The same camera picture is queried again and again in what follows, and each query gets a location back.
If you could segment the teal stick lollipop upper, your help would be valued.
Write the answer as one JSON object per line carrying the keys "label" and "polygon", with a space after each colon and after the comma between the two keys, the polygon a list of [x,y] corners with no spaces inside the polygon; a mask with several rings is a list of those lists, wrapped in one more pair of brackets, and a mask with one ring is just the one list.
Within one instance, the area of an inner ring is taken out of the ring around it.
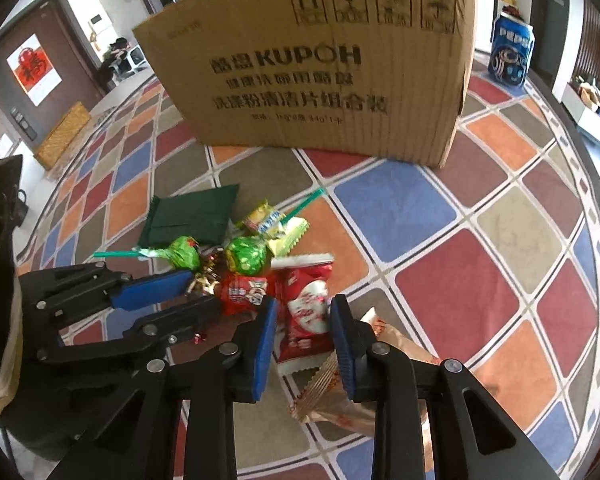
{"label": "teal stick lollipop upper", "polygon": [[292,218],[297,217],[298,214],[300,214],[300,212],[306,209],[306,207],[309,207],[313,202],[315,202],[325,194],[326,190],[324,188],[318,188],[313,193],[311,193],[305,200],[302,200],[302,202],[298,206],[295,206],[294,209],[291,209],[291,211],[289,211],[288,214],[286,214],[286,216],[282,220],[280,220],[280,224],[282,226],[286,226],[286,224]]}

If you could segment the green lollipop with teal stick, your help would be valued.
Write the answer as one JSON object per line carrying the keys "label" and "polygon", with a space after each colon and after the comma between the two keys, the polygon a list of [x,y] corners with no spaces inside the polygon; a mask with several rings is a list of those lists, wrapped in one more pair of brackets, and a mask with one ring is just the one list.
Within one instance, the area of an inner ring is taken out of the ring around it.
{"label": "green lollipop with teal stick", "polygon": [[94,252],[93,257],[99,259],[161,259],[170,263],[174,269],[191,271],[199,269],[201,265],[198,243],[190,236],[180,236],[166,248],[134,247],[130,250],[116,250],[115,252]]}

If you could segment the red white snack packet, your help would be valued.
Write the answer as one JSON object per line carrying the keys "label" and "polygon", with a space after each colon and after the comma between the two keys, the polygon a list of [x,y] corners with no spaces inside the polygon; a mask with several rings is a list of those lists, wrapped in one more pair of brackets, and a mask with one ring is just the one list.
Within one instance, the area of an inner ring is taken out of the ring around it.
{"label": "red white snack packet", "polygon": [[271,261],[282,282],[284,334],[276,356],[280,376],[319,367],[334,348],[328,320],[328,280],[334,262],[328,252]]}

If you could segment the gold red foil candy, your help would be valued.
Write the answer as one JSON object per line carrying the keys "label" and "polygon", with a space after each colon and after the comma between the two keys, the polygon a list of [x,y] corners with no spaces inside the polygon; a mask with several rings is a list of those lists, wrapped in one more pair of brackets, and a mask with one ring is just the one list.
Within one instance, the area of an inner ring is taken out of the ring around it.
{"label": "gold red foil candy", "polygon": [[219,296],[224,269],[222,252],[210,252],[201,258],[201,267],[189,283],[186,295],[189,298]]}

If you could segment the woven yellow box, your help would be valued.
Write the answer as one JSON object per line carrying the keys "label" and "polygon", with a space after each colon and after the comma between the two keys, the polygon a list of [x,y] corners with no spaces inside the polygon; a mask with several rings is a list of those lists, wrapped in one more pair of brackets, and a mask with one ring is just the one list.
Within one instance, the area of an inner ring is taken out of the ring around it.
{"label": "woven yellow box", "polygon": [[90,120],[91,114],[83,103],[75,102],[35,150],[36,161],[46,171],[52,170],[60,156]]}

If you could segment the brown cardboard box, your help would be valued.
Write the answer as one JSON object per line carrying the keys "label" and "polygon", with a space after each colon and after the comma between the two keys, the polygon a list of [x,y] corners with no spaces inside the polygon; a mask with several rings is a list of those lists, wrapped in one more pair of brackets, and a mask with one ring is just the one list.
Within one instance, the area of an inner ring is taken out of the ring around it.
{"label": "brown cardboard box", "polygon": [[442,166],[476,0],[180,0],[135,29],[196,137]]}

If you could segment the small red cartoon snack packet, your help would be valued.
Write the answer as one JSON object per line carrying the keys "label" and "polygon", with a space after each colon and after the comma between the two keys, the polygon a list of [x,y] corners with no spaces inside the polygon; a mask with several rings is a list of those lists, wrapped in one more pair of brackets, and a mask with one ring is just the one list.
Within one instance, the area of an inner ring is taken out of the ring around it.
{"label": "small red cartoon snack packet", "polygon": [[227,274],[219,288],[221,313],[224,316],[257,313],[267,294],[266,276]]}

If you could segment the tan paper snack bag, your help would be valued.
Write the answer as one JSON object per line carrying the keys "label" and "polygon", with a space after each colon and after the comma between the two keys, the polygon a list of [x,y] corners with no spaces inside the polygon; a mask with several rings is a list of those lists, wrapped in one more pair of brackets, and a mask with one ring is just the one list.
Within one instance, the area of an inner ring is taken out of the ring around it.
{"label": "tan paper snack bag", "polygon": [[[368,309],[361,318],[370,324],[377,339],[401,350],[411,360],[439,365],[441,360],[408,339],[393,325],[383,320],[375,308]],[[326,359],[313,375],[297,400],[291,404],[290,414],[298,422],[331,422],[345,430],[373,437],[375,409],[352,402],[343,389],[338,372],[336,352]]]}

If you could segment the round green wrapped candy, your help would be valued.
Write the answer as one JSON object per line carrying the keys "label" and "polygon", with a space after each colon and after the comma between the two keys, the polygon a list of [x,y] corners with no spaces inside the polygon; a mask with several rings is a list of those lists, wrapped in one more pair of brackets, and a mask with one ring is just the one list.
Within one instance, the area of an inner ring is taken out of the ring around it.
{"label": "round green wrapped candy", "polygon": [[268,261],[268,246],[260,236],[234,237],[225,247],[225,259],[230,272],[257,276]]}

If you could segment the red fu character poster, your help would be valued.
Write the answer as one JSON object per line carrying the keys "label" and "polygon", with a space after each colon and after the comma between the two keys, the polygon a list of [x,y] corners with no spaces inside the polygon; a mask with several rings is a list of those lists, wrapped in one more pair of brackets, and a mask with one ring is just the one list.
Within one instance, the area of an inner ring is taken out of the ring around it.
{"label": "red fu character poster", "polygon": [[6,62],[34,106],[39,106],[62,83],[58,70],[35,34],[24,40]]}

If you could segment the blue Pepsi can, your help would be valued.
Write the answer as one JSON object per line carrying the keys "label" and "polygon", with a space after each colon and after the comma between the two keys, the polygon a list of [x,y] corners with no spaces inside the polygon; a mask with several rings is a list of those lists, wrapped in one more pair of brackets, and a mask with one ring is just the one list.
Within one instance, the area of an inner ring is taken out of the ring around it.
{"label": "blue Pepsi can", "polygon": [[502,11],[494,22],[488,71],[500,84],[521,87],[526,81],[535,36],[533,27]]}

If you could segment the colourful checkered table mat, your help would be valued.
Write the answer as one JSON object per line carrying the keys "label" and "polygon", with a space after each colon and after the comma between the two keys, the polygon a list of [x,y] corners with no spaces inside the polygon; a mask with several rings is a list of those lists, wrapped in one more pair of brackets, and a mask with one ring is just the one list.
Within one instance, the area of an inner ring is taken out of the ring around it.
{"label": "colourful checkered table mat", "polygon": [[27,182],[23,270],[128,249],[151,199],[238,184],[235,212],[303,211],[297,252],[328,286],[434,356],[463,362],[563,479],[600,449],[600,177],[550,92],[471,70],[445,166],[294,148],[212,148],[156,78],[96,125],[56,176]]}

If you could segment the yellow green candy packet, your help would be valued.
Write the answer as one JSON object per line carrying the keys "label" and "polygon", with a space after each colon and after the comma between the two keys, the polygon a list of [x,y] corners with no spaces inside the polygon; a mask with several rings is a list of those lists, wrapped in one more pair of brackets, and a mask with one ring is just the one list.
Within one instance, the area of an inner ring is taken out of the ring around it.
{"label": "yellow green candy packet", "polygon": [[238,226],[264,239],[274,257],[286,257],[309,229],[309,221],[284,214],[264,200],[238,222]]}

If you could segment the dark green snack pouch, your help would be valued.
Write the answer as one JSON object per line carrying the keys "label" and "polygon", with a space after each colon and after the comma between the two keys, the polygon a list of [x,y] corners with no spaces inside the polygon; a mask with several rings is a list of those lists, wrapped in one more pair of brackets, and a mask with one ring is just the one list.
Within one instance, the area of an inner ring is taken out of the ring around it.
{"label": "dark green snack pouch", "polygon": [[140,232],[141,248],[165,248],[181,236],[199,245],[219,245],[224,240],[238,184],[209,188],[172,197],[155,195]]}

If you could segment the brown entrance door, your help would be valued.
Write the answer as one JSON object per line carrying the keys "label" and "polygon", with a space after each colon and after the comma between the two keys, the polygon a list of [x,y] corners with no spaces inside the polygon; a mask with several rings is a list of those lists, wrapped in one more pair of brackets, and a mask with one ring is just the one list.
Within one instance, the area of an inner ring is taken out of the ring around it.
{"label": "brown entrance door", "polygon": [[34,151],[80,103],[106,94],[99,59],[68,0],[34,0],[0,30],[0,110]]}

